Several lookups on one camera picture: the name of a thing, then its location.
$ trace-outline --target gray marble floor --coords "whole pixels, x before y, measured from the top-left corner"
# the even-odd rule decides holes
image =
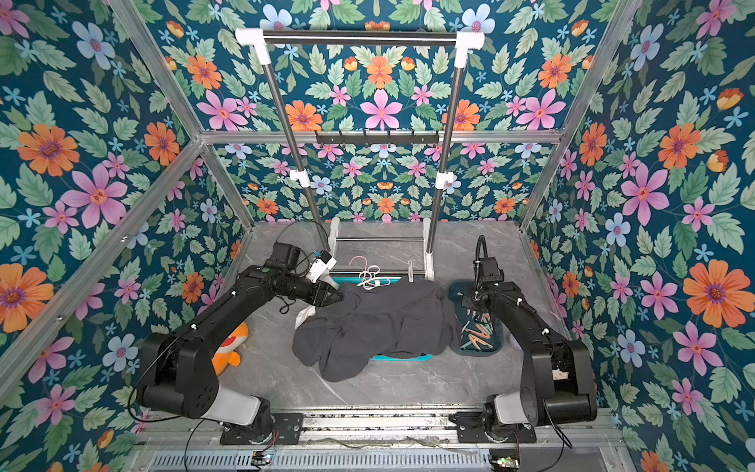
[[[254,228],[247,263],[262,264],[284,224],[259,224]],[[525,248],[512,222],[439,223],[434,248],[436,281],[447,287],[456,279],[470,279],[477,236],[485,234],[489,255],[498,259],[507,280],[519,285],[528,302],[552,325],[559,320],[525,256]],[[421,236],[422,225],[412,223],[344,223],[342,236]],[[311,223],[296,224],[280,238],[309,252],[320,248]],[[345,268],[355,255],[384,270],[406,269],[409,260],[422,268],[420,242],[340,242],[336,268]],[[363,260],[352,268],[364,267]],[[333,405],[402,405],[432,403],[480,403],[488,395],[515,391],[519,387],[521,353],[510,343],[486,358],[459,356],[450,349],[426,362],[371,361],[355,378],[329,383],[316,365],[302,366],[291,352],[294,318],[304,308],[297,302],[288,314],[279,313],[281,303],[268,303],[249,316],[250,336],[238,349],[239,367],[230,366],[220,381],[238,391],[269,399],[276,408]]]

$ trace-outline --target orange flower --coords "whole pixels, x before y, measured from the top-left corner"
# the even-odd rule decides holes
[[[113,430],[105,431],[100,439],[97,440],[97,447],[100,449],[105,449],[107,446],[109,446],[110,442],[112,441],[113,434]]]
[[[220,72],[217,71],[217,66],[212,61],[207,61],[203,56],[197,56],[196,59],[189,56],[189,65],[186,68],[189,70],[189,74],[192,75],[194,82],[202,84],[202,87],[212,90],[213,88],[220,88],[220,83],[223,78],[220,76]]]
[[[160,161],[161,165],[168,165],[176,159],[178,154],[178,143],[173,130],[168,129],[165,123],[149,123],[146,127],[149,134],[144,135],[144,143],[149,146],[149,155],[155,161]]]
[[[18,148],[21,159],[31,161],[29,167],[39,174],[47,172],[52,177],[63,175],[63,171],[73,169],[73,162],[79,161],[79,153],[74,151],[78,144],[66,136],[62,128],[52,129],[42,123],[34,125],[34,133],[23,132],[18,140],[23,146]]]
[[[587,20],[579,20],[577,23],[574,23],[574,26],[572,26],[572,35],[579,36],[582,34],[587,29],[588,24],[590,22]]]
[[[356,67],[359,65],[359,63],[356,62],[356,58],[354,56],[349,57],[344,61],[344,69],[355,71]]]
[[[552,60],[546,60],[543,70],[538,74],[540,86],[543,88],[556,88],[558,84],[566,80],[566,74],[572,71],[572,58],[569,55],[556,54]]]
[[[725,150],[718,150],[708,158],[708,168],[713,172],[723,172],[729,167],[729,157]]]
[[[744,314],[755,310],[755,295],[741,288],[750,286],[741,269],[729,272],[729,264],[712,259],[698,263],[689,270],[691,279],[684,279],[684,293],[691,295],[687,306],[695,315],[704,312],[703,321],[714,328],[721,327],[721,318],[732,328],[744,324]]]
[[[739,103],[742,98],[744,98],[744,94],[738,88],[727,88],[718,96],[716,105],[718,105],[719,110],[728,110]]]
[[[237,239],[232,245],[231,245],[231,261],[233,259],[236,259],[236,256],[239,255],[239,249],[241,248],[241,239]]]
[[[3,331],[12,333],[26,328],[26,318],[35,319],[43,301],[53,296],[51,283],[42,283],[47,274],[36,267],[26,273],[21,264],[0,266],[0,323],[5,321]]]
[[[380,211],[382,211],[385,214],[389,214],[390,212],[392,212],[395,209],[394,208],[395,206],[396,206],[396,203],[393,203],[393,200],[391,200],[391,199],[382,199],[377,204],[377,209],[380,210]]]
[[[509,211],[513,210],[514,206],[516,206],[514,199],[501,199],[495,203],[495,207],[493,208],[498,214],[506,214]]]
[[[301,100],[294,100],[294,106],[286,105],[285,112],[288,114],[288,122],[294,131],[320,131],[322,117],[316,113],[315,106],[311,103],[304,105]]]
[[[187,303],[194,303],[199,299],[202,289],[205,287],[205,283],[202,280],[204,280],[204,277],[199,275],[199,272],[190,273],[186,278],[186,282],[183,283],[181,297]]]
[[[653,451],[643,451],[643,458],[639,460],[645,472],[668,472],[668,466]]]
[[[278,204],[275,203],[275,202],[271,202],[268,199],[259,199],[259,200],[257,200],[257,207],[264,214],[276,214],[276,213],[278,213]]]
[[[674,166],[681,169],[687,166],[687,159],[692,159],[700,150],[696,146],[700,142],[700,131],[693,131],[695,125],[685,123],[684,127],[679,125],[671,128],[669,136],[663,136],[661,147],[663,150],[658,153],[658,160],[663,162],[663,166],[672,169]]]
[[[404,58],[401,59],[401,68],[406,72],[413,70],[416,66],[417,64],[414,63],[414,59],[411,57],[404,56]]]
[[[582,144],[579,145],[582,164],[593,166],[603,156],[603,146],[608,143],[605,132],[606,127],[602,123],[593,123],[590,129],[584,132]]]
[[[168,31],[173,33],[173,36],[176,38],[183,38],[183,26],[173,20],[168,21],[165,25],[167,26]]]
[[[577,280],[577,274],[567,272],[566,275],[564,275],[563,288],[569,298],[576,297],[579,293],[579,280]]]
[[[456,117],[454,119],[454,131],[472,131],[474,125],[479,123],[479,107],[473,103],[470,105],[469,100],[459,100],[459,106],[456,108]],[[443,123],[448,118],[448,113],[443,113]]]
[[[367,66],[367,73],[370,83],[377,88],[385,88],[387,84],[393,81],[393,77],[390,74],[393,72],[393,66],[388,64],[388,59],[383,56],[375,56],[372,58],[372,64]]]

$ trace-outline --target white clip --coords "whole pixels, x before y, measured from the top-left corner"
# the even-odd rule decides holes
[[[302,171],[291,170],[289,177],[291,178],[291,180],[297,181],[303,189],[306,189],[310,186],[310,175],[307,173],[306,169]]]
[[[435,188],[443,190],[447,184],[453,184],[454,180],[456,180],[456,176],[453,172],[438,172],[435,175]]]

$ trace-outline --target gray cloth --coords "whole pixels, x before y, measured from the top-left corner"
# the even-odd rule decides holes
[[[354,377],[377,354],[411,359],[458,346],[454,304],[434,282],[406,279],[365,290],[341,284],[344,299],[318,308],[294,333],[294,354],[305,366],[319,361],[320,375]]]

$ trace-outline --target orange plush toy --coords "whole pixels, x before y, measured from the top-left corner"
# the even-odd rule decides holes
[[[242,323],[228,338],[226,338],[225,341],[223,341],[217,351],[215,351],[215,355],[212,357],[212,365],[215,367],[215,375],[222,374],[228,364],[234,367],[239,366],[241,363],[241,357],[235,349],[238,346],[241,346],[248,336],[249,328],[246,323]]]

